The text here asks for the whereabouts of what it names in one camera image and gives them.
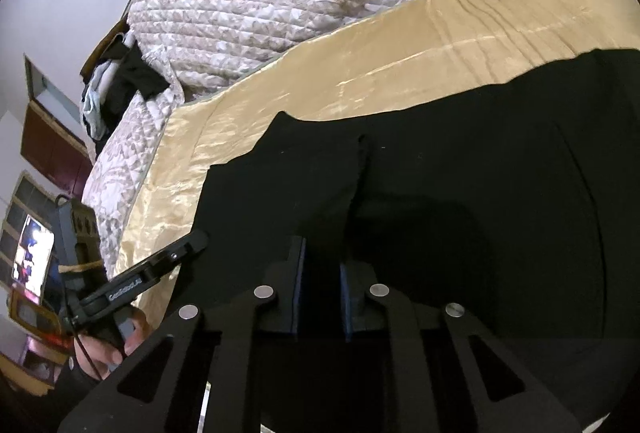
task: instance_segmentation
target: metal rivet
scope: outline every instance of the metal rivet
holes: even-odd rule
[[[369,287],[369,292],[373,296],[377,296],[378,298],[384,298],[386,295],[389,294],[389,288],[383,283],[376,283],[374,285],[371,285],[371,287]]]
[[[185,305],[178,310],[178,316],[182,319],[191,319],[198,315],[198,307],[196,305]]]
[[[465,315],[465,308],[460,303],[449,303],[445,310],[452,318],[460,318]]]
[[[271,296],[273,296],[273,288],[271,288],[269,285],[260,285],[259,287],[255,288],[254,296],[260,299],[270,298]]]

